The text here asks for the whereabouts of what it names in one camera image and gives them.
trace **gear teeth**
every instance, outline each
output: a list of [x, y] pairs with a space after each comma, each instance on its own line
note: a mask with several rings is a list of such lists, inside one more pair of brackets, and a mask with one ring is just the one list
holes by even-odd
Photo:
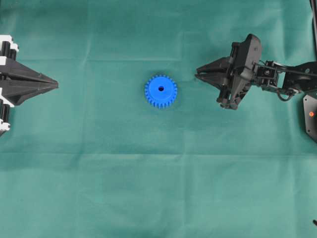
[[[155, 79], [161, 78], [161, 77], [170, 80], [170, 82], [172, 84], [163, 83], [162, 85], [160, 85], [159, 82], [157, 82], [157, 81], [155, 82]], [[162, 98], [163, 94], [160, 94], [158, 92], [158, 90], [153, 91], [154, 87], [151, 87], [152, 83], [155, 85], [155, 88], [159, 87], [159, 86], [163, 86], [164, 88], [166, 87], [169, 90], [171, 90], [172, 95], [170, 96], [170, 98], [168, 98], [168, 99]], [[145, 84], [144, 92], [145, 92], [145, 97], [146, 97], [147, 101], [152, 106], [159, 108], [159, 109], [164, 109], [164, 108], [171, 106], [174, 103], [176, 96], [177, 96], [177, 85], [176, 85], [175, 81], [172, 78], [168, 77], [167, 75], [157, 74], [157, 75], [153, 76], [152, 78], [150, 78], [149, 81]]]

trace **green fabric surface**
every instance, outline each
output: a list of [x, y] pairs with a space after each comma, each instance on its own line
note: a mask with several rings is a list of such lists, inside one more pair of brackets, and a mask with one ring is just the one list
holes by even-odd
[[[194, 78], [249, 33], [262, 60], [315, 60], [308, 0], [2, 0], [17, 60], [60, 88], [0, 138], [0, 237], [316, 237], [303, 95], [223, 110]], [[179, 89], [166, 110], [144, 97], [157, 73]]]

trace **gear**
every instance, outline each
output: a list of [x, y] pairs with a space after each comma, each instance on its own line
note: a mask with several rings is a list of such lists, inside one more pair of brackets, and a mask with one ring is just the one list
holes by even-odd
[[174, 103], [176, 96], [177, 85], [166, 75], [156, 75], [145, 85], [145, 97], [154, 107], [169, 107]]

